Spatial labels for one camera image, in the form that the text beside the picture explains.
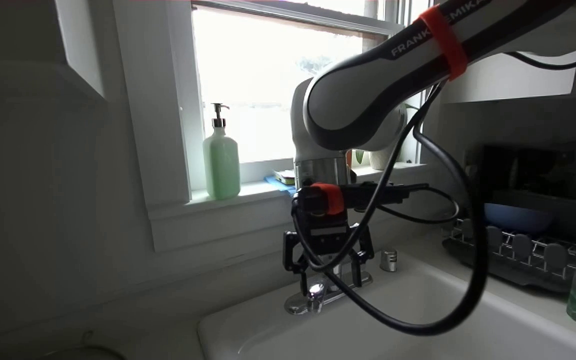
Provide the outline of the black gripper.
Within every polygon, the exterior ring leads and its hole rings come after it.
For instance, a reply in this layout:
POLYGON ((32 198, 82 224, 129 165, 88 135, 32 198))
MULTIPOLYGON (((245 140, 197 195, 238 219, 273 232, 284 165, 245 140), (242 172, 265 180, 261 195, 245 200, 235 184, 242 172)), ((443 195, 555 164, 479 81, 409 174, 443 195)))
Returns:
MULTIPOLYGON (((336 254, 350 233, 347 212, 361 212, 367 208, 367 201, 367 186, 340 186, 327 182, 303 186, 292 200, 296 232, 313 254, 336 254)), ((303 273, 308 262, 296 254, 296 246, 300 243, 296 232, 284 233, 282 265, 286 271, 303 273)), ((360 273, 361 265, 374 258, 371 236, 369 229, 351 229, 351 236, 356 237, 350 249, 351 271, 360 273)))

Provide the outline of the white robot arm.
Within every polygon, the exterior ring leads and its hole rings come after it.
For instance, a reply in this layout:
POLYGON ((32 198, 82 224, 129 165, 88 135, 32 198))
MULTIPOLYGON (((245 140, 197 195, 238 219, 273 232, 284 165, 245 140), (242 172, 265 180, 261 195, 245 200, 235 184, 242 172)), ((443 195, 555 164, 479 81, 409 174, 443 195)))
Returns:
POLYGON ((487 55, 559 69, 567 52, 576 55, 576 0, 443 0, 376 47, 296 88, 298 180, 329 180, 343 152, 374 142, 405 97, 487 55))

